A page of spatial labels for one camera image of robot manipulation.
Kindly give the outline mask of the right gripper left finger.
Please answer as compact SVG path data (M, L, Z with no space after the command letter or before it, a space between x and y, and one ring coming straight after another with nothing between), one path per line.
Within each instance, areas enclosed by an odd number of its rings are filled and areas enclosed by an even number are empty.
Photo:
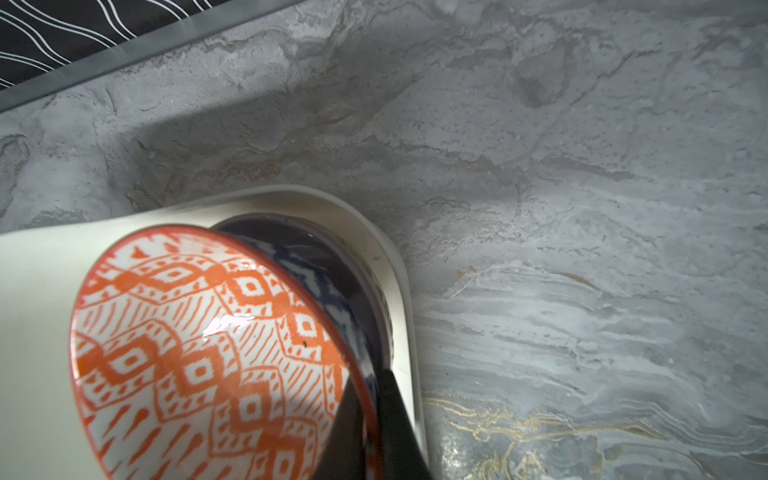
M363 410L349 380L312 480L361 480L365 477L363 427Z

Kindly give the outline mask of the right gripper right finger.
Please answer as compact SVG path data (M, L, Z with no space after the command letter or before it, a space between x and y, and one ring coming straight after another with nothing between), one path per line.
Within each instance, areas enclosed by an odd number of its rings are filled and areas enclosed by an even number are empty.
M379 377L378 418L384 478L432 479L408 420L395 376L384 370Z

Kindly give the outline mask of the orange patterned bowl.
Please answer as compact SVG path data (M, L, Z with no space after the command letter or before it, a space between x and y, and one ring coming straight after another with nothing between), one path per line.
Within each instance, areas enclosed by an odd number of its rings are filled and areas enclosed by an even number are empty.
M78 412L110 479L309 479L351 380L365 477L382 477L377 405L327 312L267 255L210 228L124 236L85 277L70 357Z

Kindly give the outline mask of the blue patterned bowl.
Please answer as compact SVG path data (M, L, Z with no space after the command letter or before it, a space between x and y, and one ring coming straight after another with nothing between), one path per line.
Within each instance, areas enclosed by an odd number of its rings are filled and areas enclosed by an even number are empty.
M385 322L380 289L362 262L329 231L295 217L240 215L214 229L264 253L310 292L349 346L377 405L378 376L392 359L391 328Z

